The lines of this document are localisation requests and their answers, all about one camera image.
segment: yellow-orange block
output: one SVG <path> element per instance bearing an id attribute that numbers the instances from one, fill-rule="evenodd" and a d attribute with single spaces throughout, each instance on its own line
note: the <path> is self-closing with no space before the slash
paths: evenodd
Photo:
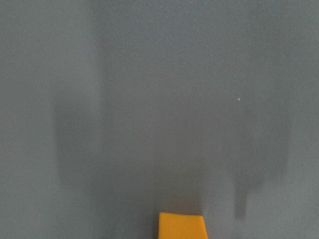
<path id="1" fill-rule="evenodd" d="M 203 216 L 159 214 L 159 239 L 208 239 Z"/>

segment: orange block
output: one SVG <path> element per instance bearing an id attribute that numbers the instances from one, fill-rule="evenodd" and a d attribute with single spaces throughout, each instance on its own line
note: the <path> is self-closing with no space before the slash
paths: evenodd
<path id="1" fill-rule="evenodd" d="M 208 239 L 203 216 L 159 214 L 159 239 Z"/>

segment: gray background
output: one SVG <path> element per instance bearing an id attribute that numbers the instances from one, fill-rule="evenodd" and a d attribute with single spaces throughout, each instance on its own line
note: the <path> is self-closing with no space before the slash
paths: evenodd
<path id="1" fill-rule="evenodd" d="M 319 238 L 319 2 L 2 0 L 0 238 Z"/>

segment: gray surface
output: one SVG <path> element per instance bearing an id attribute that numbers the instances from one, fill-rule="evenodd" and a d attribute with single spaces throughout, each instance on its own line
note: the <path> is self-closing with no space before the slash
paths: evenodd
<path id="1" fill-rule="evenodd" d="M 156 238 L 159 211 L 216 239 L 318 238 L 317 1 L 0 16 L 0 238 Z"/>

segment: orange object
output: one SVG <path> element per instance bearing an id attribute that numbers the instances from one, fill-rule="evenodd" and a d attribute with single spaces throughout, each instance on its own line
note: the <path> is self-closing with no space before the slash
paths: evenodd
<path id="1" fill-rule="evenodd" d="M 208 239 L 203 216 L 159 214 L 159 239 Z"/>

